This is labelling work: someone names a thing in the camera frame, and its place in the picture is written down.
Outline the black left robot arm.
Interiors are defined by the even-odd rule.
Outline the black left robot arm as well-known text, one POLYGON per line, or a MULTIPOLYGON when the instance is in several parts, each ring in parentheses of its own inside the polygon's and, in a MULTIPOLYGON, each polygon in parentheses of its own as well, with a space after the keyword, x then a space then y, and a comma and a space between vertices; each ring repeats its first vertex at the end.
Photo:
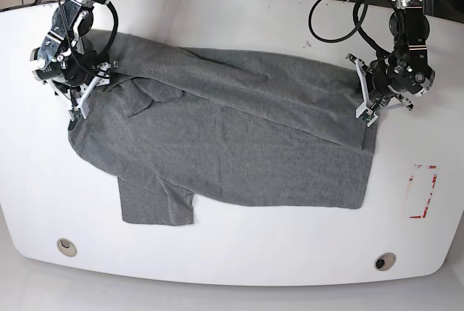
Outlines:
POLYGON ((394 4, 389 19, 389 30, 394 38, 394 48, 381 48, 363 29, 358 33, 376 52, 370 64, 352 54, 347 59, 355 65, 362 103, 355 116, 368 126, 377 119, 379 112, 398 107, 413 108, 407 95, 422 96, 434 82, 435 72, 428 65, 426 40, 430 26, 423 13, 426 0, 388 0, 394 4))

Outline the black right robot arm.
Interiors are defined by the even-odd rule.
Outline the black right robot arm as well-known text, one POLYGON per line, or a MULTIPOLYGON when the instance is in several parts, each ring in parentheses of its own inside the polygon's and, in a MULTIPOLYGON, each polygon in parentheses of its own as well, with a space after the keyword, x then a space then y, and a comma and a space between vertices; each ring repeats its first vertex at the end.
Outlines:
POLYGON ((36 80, 49 85, 56 95, 70 103, 72 121, 88 117, 88 98, 97 86, 110 82, 110 70, 117 64, 109 60, 119 20, 111 0, 57 0, 51 27, 42 44, 30 56, 36 80), (83 37, 94 22, 94 5, 108 7, 113 27, 101 51, 84 51, 83 37))

